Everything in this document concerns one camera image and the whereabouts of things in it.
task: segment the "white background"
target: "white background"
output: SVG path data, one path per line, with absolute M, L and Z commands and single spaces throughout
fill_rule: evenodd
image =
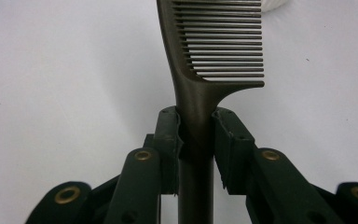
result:
M 358 1 L 292 0 L 263 33 L 266 87 L 220 106 L 309 182 L 358 181 Z M 23 223 L 63 182 L 118 175 L 174 104 L 154 0 L 0 0 L 0 223 Z M 217 170 L 214 211 L 248 220 Z M 171 196 L 162 223 L 176 223 Z

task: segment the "black comb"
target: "black comb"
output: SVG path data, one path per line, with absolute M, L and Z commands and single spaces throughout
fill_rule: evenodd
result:
M 261 3 L 158 0 L 161 32 L 181 118 L 179 223 L 213 223 L 213 123 L 232 92 L 263 87 Z

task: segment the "comb teeth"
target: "comb teeth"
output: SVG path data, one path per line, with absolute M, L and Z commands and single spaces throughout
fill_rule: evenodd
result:
M 259 0 L 173 0 L 190 71 L 199 77 L 263 77 Z

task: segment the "comb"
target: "comb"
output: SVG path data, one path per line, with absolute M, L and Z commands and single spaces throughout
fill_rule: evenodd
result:
M 158 0 L 175 88 L 179 135 L 179 223 L 213 223 L 211 115 L 235 91 L 264 86 L 261 3 Z

